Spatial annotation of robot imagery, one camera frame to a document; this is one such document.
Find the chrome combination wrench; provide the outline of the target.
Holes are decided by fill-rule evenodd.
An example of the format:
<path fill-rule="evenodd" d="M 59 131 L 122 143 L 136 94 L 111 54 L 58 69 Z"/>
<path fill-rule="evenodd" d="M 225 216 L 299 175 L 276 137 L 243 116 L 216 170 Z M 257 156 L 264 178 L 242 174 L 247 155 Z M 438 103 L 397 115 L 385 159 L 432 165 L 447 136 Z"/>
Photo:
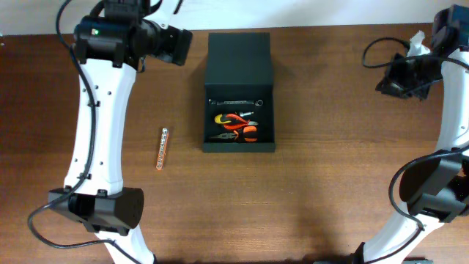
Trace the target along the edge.
<path fill-rule="evenodd" d="M 210 105 L 254 105 L 254 106 L 262 106 L 264 104 L 263 100 L 212 100 L 209 99 L 208 103 Z"/>

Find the orange long-nose pliers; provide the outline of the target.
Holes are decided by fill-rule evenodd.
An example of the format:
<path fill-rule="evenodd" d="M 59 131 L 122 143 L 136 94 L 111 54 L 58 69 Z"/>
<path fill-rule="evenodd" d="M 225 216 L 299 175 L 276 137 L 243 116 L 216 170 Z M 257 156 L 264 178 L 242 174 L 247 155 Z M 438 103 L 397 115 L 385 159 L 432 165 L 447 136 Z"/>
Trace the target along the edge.
<path fill-rule="evenodd" d="M 258 139 L 258 130 L 256 126 L 249 125 L 231 132 L 211 136 L 210 139 L 232 139 L 236 142 L 256 142 Z"/>

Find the yellow black stubby screwdriver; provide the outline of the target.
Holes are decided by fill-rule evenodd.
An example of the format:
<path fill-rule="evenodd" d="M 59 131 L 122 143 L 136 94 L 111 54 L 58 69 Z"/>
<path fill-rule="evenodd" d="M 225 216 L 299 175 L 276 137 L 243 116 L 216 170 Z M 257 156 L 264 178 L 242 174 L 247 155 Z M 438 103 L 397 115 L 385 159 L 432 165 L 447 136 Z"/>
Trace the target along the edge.
<path fill-rule="evenodd" d="M 239 112 L 239 113 L 230 113 L 230 114 L 238 114 L 241 116 L 243 119 L 245 117 L 250 116 L 253 114 L 252 111 L 249 112 Z M 228 123 L 228 119 L 224 117 L 225 114 L 218 114 L 217 116 L 214 117 L 214 121 L 216 124 L 223 125 L 224 123 Z"/>

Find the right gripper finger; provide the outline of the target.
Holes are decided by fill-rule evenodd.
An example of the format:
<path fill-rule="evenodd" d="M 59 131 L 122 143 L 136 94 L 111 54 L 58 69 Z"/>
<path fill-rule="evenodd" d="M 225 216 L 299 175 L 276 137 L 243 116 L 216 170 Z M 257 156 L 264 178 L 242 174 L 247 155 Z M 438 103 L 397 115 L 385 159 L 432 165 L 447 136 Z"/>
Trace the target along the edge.
<path fill-rule="evenodd" d="M 417 98 L 419 100 L 426 100 L 428 98 L 430 85 L 413 87 L 405 90 L 401 95 L 401 99 Z"/>
<path fill-rule="evenodd" d="M 386 70 L 383 79 L 375 87 L 375 91 L 390 96 L 394 96 L 396 94 L 391 70 Z"/>

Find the red small cutting pliers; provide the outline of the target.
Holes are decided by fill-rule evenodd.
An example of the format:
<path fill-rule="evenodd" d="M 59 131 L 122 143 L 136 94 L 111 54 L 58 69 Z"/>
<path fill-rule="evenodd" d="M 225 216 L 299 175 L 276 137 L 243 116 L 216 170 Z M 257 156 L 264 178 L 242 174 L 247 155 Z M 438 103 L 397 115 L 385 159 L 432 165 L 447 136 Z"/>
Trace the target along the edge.
<path fill-rule="evenodd" d="M 238 114 L 225 114 L 224 117 L 228 119 L 228 123 L 224 123 L 223 127 L 229 131 L 244 128 L 249 125 L 256 126 L 259 124 L 256 121 L 244 120 Z"/>

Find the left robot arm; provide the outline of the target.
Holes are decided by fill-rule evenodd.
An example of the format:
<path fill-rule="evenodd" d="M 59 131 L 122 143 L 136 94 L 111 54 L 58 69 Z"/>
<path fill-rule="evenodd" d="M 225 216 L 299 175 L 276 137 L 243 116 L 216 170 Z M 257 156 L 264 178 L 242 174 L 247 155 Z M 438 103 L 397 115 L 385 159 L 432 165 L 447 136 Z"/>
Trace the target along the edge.
<path fill-rule="evenodd" d="M 64 185 L 48 194 L 56 213 L 84 225 L 115 263 L 155 263 L 139 223 L 144 193 L 122 179 L 126 109 L 148 56 L 184 65 L 191 32 L 169 25 L 180 1 L 100 1 L 75 27 L 80 103 Z"/>

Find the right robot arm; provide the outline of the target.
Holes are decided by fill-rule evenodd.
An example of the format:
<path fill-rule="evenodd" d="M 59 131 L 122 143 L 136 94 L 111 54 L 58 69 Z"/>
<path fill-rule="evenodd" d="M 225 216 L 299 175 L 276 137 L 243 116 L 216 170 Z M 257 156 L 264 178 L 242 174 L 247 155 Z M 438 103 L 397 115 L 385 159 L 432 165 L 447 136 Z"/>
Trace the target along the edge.
<path fill-rule="evenodd" d="M 406 53 L 381 65 L 385 75 L 375 89 L 424 100 L 432 85 L 442 83 L 435 149 L 397 170 L 388 187 L 393 214 L 345 263 L 408 263 L 408 255 L 431 232 L 468 215 L 468 8 L 453 4 L 438 12 L 430 47 L 424 38 L 418 32 L 400 41 Z"/>

